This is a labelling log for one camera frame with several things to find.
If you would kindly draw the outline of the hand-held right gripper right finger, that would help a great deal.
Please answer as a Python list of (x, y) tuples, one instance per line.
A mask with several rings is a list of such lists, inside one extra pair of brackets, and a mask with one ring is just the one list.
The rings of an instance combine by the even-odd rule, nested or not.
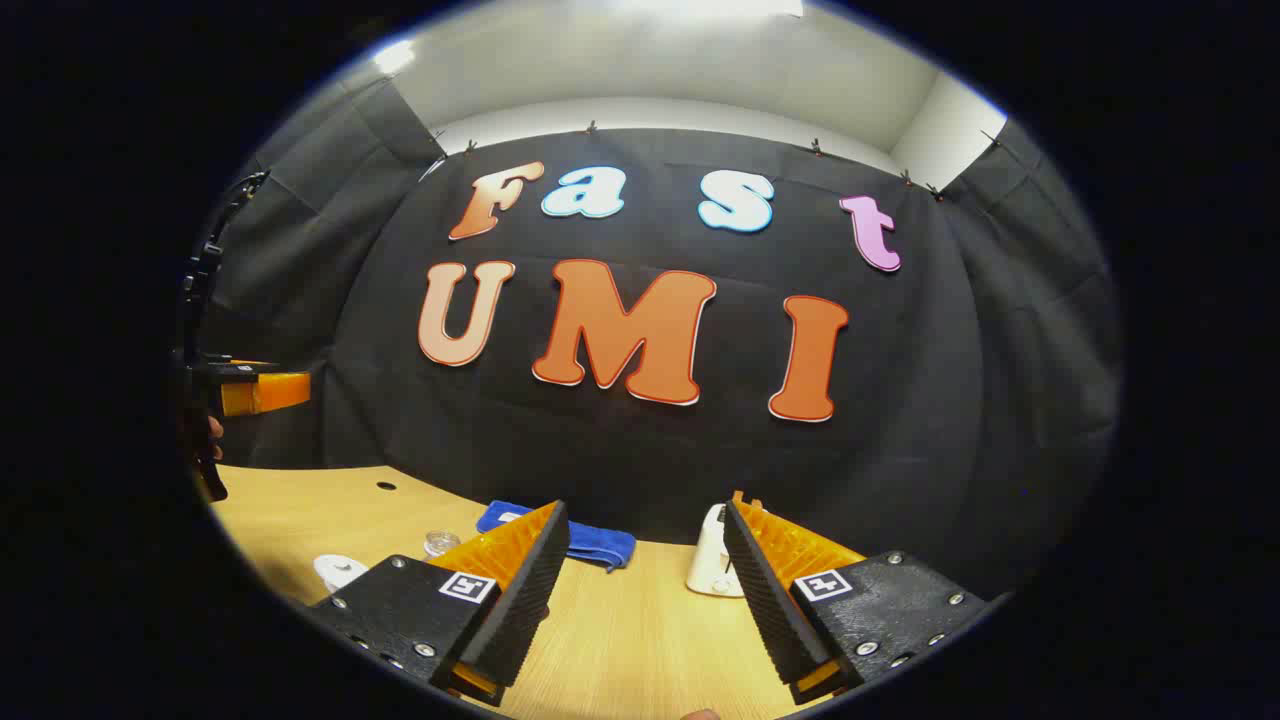
[(741, 492), (724, 503), (724, 546), (797, 705), (897, 676), (998, 607), (914, 555), (865, 556)]

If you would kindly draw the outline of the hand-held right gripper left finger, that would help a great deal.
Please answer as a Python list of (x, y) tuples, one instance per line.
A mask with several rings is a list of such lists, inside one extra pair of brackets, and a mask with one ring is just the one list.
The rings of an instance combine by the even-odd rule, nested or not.
[(417, 687), (497, 707), (529, 656), (568, 546), (567, 507), (553, 501), (439, 557), (392, 555), (306, 614)]

